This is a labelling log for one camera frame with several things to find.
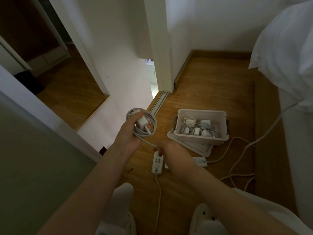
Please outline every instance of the wood laminate floor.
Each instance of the wood laminate floor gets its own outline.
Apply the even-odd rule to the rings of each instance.
[[[72,58],[38,77],[45,89],[36,96],[77,130],[109,96],[102,94],[76,47],[68,51]]]
[[[179,109],[223,110],[230,122],[230,139],[242,137],[254,140],[254,77],[256,70],[248,70],[249,60],[193,58],[174,94],[169,94],[159,109],[156,119],[157,130],[147,140],[156,143],[167,140],[173,119]],[[208,160],[218,159],[225,152],[229,141],[214,146]],[[246,143],[234,140],[223,160],[209,164],[207,170],[217,178],[227,176],[239,158]],[[188,150],[193,157],[198,155]],[[142,143],[127,164],[119,185],[129,182],[134,186],[130,205],[137,226],[137,234],[152,234],[154,231],[159,190],[151,174],[152,147]],[[254,172],[254,151],[248,149],[233,173]],[[238,188],[244,189],[249,178],[234,178]],[[170,171],[163,169],[158,176],[162,198],[157,234],[188,234],[190,219],[196,206],[203,203],[201,196]],[[230,180],[224,183],[231,186]],[[248,187],[254,193],[254,182]]]

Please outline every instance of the wooden bed frame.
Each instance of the wooden bed frame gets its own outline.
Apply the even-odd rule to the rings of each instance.
[[[194,49],[174,82],[175,89],[193,57],[249,60],[251,53]],[[255,138],[269,129],[280,112],[278,88],[259,73],[255,80]],[[298,215],[282,120],[255,146],[255,194]]]

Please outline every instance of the white shoe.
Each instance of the white shoe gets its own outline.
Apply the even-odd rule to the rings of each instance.
[[[206,204],[199,204],[191,218],[189,235],[194,235],[202,221],[213,220],[213,212]]]
[[[128,211],[128,222],[126,226],[126,234],[127,235],[137,235],[137,230],[136,230],[136,222],[133,214]]]

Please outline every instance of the white plastic bin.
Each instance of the white plastic bin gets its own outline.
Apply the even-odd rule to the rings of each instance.
[[[181,141],[185,142],[194,142],[201,144],[213,144],[221,145],[224,141],[227,141],[229,136],[227,133],[226,125],[226,112],[219,110],[187,110],[180,109],[178,111],[178,118],[174,134]],[[184,118],[193,117],[199,122],[200,120],[210,120],[211,125],[215,127],[217,132],[217,137],[203,137],[203,136],[194,136],[194,135],[184,135],[181,134],[182,122]]]

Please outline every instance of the white power strip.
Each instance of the white power strip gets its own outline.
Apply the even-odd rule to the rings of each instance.
[[[207,167],[208,166],[208,164],[207,164],[207,160],[206,160],[206,158],[205,157],[194,157],[194,158],[192,158],[196,163],[197,163],[197,165],[198,166],[200,166],[200,167]]]
[[[152,174],[154,175],[162,174],[163,161],[164,161],[164,157],[163,156],[160,157],[158,151],[154,152],[153,164],[152,164],[152,170],[151,170]]]

